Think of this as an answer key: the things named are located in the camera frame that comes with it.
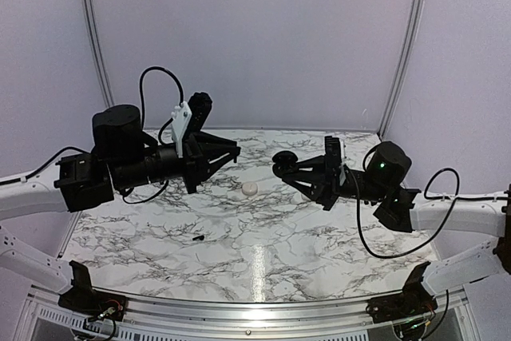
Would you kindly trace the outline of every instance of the robotic arm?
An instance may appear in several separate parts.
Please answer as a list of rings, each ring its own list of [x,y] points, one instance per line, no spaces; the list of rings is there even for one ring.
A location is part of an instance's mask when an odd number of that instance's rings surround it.
[[[141,128],[134,105],[116,105],[93,117],[94,149],[63,157],[37,174],[0,180],[0,267],[10,269],[60,296],[59,305],[92,318],[122,320],[126,298],[92,288],[87,267],[55,259],[23,243],[2,220],[37,212],[78,212],[127,196],[133,188],[182,177],[188,193],[229,161],[235,141],[201,132],[212,108],[196,93],[172,115],[172,144],[158,144]]]
[[[365,166],[372,153],[373,157]],[[418,265],[402,292],[369,301],[366,311],[375,323],[428,313],[431,308],[438,308],[435,296],[451,288],[491,275],[511,273],[509,191],[449,196],[426,195],[418,189],[402,188],[411,160],[389,141],[377,145],[366,155],[364,171],[349,169],[344,158],[344,144],[337,138],[325,137],[325,155],[298,161],[292,152],[277,153],[273,157],[273,173],[325,210],[330,210],[339,197],[357,199],[358,214],[360,201],[378,205],[374,216],[392,231],[434,229],[439,232],[444,228],[495,237],[449,259]],[[410,333],[419,338],[423,334]],[[402,339],[418,339],[416,335],[401,334]]]

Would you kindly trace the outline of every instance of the gray vein pattern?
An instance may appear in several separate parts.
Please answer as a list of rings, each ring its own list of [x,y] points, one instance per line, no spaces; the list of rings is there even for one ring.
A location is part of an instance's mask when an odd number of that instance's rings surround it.
[[[434,260],[431,246],[397,260],[369,256],[358,238],[355,202],[325,212],[271,172],[283,149],[300,160],[324,153],[333,134],[347,144],[347,165],[360,169],[378,143],[370,133],[212,130],[238,141],[238,163],[224,166],[196,194],[174,180],[147,204],[115,201],[83,212],[64,257],[89,267],[98,287],[135,294],[220,302],[288,302],[369,295],[399,289],[415,264]],[[256,182],[245,196],[241,185]],[[137,188],[130,200],[160,186]],[[393,233],[362,205],[370,246],[403,252],[427,234]],[[204,241],[192,240],[204,235]]]

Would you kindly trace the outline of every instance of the marble table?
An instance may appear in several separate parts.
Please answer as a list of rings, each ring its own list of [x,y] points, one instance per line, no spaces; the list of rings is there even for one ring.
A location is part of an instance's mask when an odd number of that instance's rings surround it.
[[[358,237],[355,202],[339,199],[331,211],[310,202],[271,172],[271,157],[289,149],[300,160],[324,153],[323,137],[343,139],[347,164],[360,169],[378,143],[369,133],[213,130],[237,140],[237,164],[224,166],[197,194],[181,180],[147,204],[115,201],[81,214],[64,258],[87,265],[94,285],[130,293],[220,302],[334,299],[402,287],[415,264],[434,260],[428,246],[411,256],[378,260]],[[244,182],[259,192],[245,196]],[[151,196],[140,187],[130,200]],[[362,205],[370,246],[394,254],[427,234],[393,233]],[[204,240],[193,240],[204,235]]]

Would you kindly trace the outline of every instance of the beige round object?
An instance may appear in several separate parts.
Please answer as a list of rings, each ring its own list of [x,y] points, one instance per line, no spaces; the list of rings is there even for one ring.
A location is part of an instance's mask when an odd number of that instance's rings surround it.
[[[243,192],[245,196],[254,196],[257,193],[257,184],[245,183],[241,186],[241,192]]]

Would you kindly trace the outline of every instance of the white wall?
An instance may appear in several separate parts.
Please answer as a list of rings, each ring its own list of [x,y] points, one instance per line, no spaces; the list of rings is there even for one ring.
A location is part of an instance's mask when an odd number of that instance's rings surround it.
[[[145,67],[212,96],[209,126],[376,130],[411,0],[94,0],[116,102]],[[148,126],[177,101],[147,77]]]
[[[0,176],[36,168],[66,145],[91,149],[103,102],[81,0],[0,0]],[[2,222],[56,254],[69,213]],[[10,340],[30,281],[0,268],[0,329]]]
[[[410,187],[452,166],[461,191],[505,190],[511,182],[511,0],[426,0],[406,82],[388,138],[413,161]],[[435,192],[453,191],[448,176]],[[484,236],[445,232],[450,256]],[[511,277],[466,287],[484,340],[511,339]]]

